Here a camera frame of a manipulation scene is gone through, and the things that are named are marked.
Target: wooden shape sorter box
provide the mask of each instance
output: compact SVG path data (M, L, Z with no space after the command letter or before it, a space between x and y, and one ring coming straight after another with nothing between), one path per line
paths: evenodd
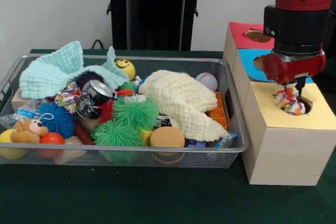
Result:
M312 102L308 114L294 116L276 107L271 96L279 85L249 77L237 47L244 43L236 43L231 29L235 26L228 28L223 59L230 66L250 135L250 147L243 152L250 184L316 185L336 145L335 115L314 83L302 91ZM265 49L258 42L251 45Z

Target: yellow smiley ball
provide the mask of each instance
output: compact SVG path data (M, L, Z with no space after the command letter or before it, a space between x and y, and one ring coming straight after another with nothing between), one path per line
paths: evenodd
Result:
M130 78L130 81L134 79L135 67L129 60L117 60L115 65Z
M16 129L9 129L1 133L0 142L1 143L11 143L11 133L16 131ZM0 147L0 156L5 159L16 160L23 157L26 154L27 150L22 148L1 148Z

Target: plush dog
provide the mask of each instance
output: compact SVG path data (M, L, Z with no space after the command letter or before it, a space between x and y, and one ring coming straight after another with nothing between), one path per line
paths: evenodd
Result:
M40 136L48 134L48 129L43 127L41 121L29 119L23 121L20 119L16 124L16 132L10 135L13 143L31 143L38 144Z

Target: metal basket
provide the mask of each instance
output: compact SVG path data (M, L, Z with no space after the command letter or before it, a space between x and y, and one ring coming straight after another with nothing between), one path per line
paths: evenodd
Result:
M23 70L40 55L31 54L16 60L4 80L0 83L0 115L14 113L11 99L19 88L19 77ZM122 147L95 145L40 145L0 143L1 151L17 151L24 148L27 153L17 160L0 157L3 164L34 165L88 165L88 166L143 166L143 167L190 167L229 168L240 152L248 147L248 133L229 66L218 59L150 58L127 57L135 66L136 73L144 78L160 69L183 71L195 77L202 72L210 72L218 80L218 90L222 94L226 110L228 130L236 132L230 148L167 148L167 147ZM84 65L101 65L105 56L84 56ZM52 158L55 153L65 157ZM67 157L81 156L68 161Z

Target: table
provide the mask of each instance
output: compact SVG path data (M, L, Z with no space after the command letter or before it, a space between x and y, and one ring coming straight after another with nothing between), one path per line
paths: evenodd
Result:
M220 52L180 53L117 51L221 58ZM229 169L0 165L0 218L34 224L334 223L335 167L333 153L318 186L292 187L249 185L240 155Z

